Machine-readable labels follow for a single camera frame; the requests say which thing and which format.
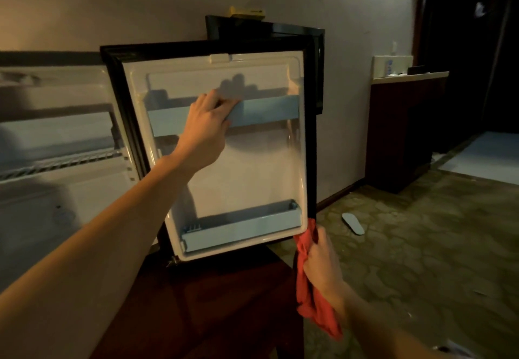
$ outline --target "blue door shelf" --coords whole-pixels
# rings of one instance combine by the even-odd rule
[[[301,209],[293,200],[204,217],[182,230],[185,252],[256,238],[301,226]]]
[[[153,136],[169,136],[184,132],[189,107],[173,107],[148,111]],[[229,114],[231,127],[265,124],[299,118],[299,95],[250,99],[236,105]]]

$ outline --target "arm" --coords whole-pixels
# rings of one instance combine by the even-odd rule
[[[445,357],[424,347],[403,330],[389,327],[375,310],[342,280],[341,266],[330,238],[318,227],[319,242],[313,244],[304,269],[308,280],[332,305],[338,319],[348,327],[368,358],[434,359]]]
[[[90,356],[178,193],[223,151],[236,103],[201,95],[171,155],[0,295],[0,357]]]

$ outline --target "green floor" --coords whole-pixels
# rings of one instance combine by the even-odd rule
[[[366,229],[341,222],[352,212]],[[432,170],[398,195],[364,186],[318,214],[348,283],[428,346],[519,357],[519,186]],[[293,241],[271,246],[292,264]],[[308,358],[362,358],[305,321]]]

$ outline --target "white insole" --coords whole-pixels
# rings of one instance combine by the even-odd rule
[[[360,225],[359,220],[353,214],[345,212],[342,214],[342,220],[351,228],[352,231],[354,231],[354,234],[359,236],[364,234],[364,228]]]

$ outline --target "person's left hand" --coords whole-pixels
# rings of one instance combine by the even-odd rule
[[[214,163],[225,147],[226,119],[238,99],[223,99],[216,90],[203,93],[191,104],[184,133],[180,135],[172,155],[194,174]]]

